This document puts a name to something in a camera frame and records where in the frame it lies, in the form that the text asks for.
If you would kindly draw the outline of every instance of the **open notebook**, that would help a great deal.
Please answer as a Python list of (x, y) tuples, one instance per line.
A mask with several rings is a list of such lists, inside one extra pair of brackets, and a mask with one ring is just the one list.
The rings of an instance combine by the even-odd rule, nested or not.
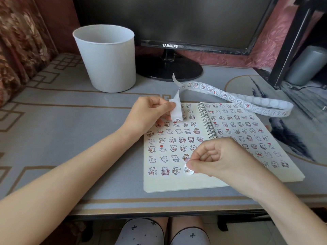
[(204, 140), (232, 137), (283, 182), (305, 176), (252, 112), (233, 103), (183, 103), (183, 122), (155, 124), (144, 135), (144, 190), (174, 191), (227, 186), (185, 167)]

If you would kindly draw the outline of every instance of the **person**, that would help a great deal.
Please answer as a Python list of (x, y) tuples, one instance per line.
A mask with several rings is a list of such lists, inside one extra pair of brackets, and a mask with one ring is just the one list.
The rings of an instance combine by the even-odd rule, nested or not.
[[(169, 119), (174, 105), (160, 97), (140, 97), (117, 131), (3, 198), (0, 244), (41, 243), (128, 148), (155, 122)], [(233, 139), (204, 141), (187, 166), (257, 201), (288, 244), (327, 243), (322, 220)], [(163, 244), (167, 221), (161, 217), (129, 220), (116, 244)], [(210, 243), (200, 217), (174, 217), (171, 229), (173, 245)]]

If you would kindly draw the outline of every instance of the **monitor bezel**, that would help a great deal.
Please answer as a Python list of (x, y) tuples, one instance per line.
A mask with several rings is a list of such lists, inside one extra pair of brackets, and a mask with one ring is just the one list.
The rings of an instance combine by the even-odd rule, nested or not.
[[(81, 7), (80, 0), (73, 0), (75, 10), (77, 13), (78, 20), (81, 26), (91, 25), (94, 23), (90, 23), (87, 20), (87, 17), (84, 15), (83, 9)], [(209, 52), (209, 53), (220, 53), (220, 54), (231, 54), (231, 55), (249, 55), (257, 42), (260, 33), (262, 32), (265, 24), (267, 23), (273, 9), (275, 8), (278, 0), (270, 0), (270, 3), (262, 16), (255, 33), (248, 45), (247, 48), (239, 49), (239, 48), (227, 48), (227, 47), (220, 47), (220, 46), (211, 46), (211, 45), (199, 45), (199, 44), (189, 44), (189, 43), (179, 43), (175, 41), (158, 41), (158, 40), (136, 40), (136, 46), (145, 46), (145, 47), (153, 47), (153, 48), (160, 48), (160, 49), (175, 49), (175, 50), (187, 50), (187, 51), (196, 51), (196, 52)], [(177, 45), (176, 47), (165, 47), (164, 44), (171, 44)]]

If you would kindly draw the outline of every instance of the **white trash can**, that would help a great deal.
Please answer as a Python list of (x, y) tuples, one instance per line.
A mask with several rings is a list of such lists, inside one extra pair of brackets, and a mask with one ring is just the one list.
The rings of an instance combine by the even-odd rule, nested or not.
[(90, 25), (73, 32), (92, 85), (117, 93), (136, 82), (134, 33), (115, 25)]

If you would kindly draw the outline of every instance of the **pink fabric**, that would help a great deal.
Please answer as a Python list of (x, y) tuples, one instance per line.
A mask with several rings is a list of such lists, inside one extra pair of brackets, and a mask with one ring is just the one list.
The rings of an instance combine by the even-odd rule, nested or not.
[[(249, 56), (191, 51), (179, 51), (179, 53), (200, 64), (272, 68), (297, 9), (296, 6), (292, 5), (293, 1), (278, 1)], [(72, 36), (73, 30), (80, 26), (72, 0), (35, 0), (35, 2), (59, 52), (79, 53)], [(321, 14), (316, 13), (314, 15), (307, 33), (320, 17)], [(161, 54), (162, 49), (136, 47), (135, 52), (136, 55)]]

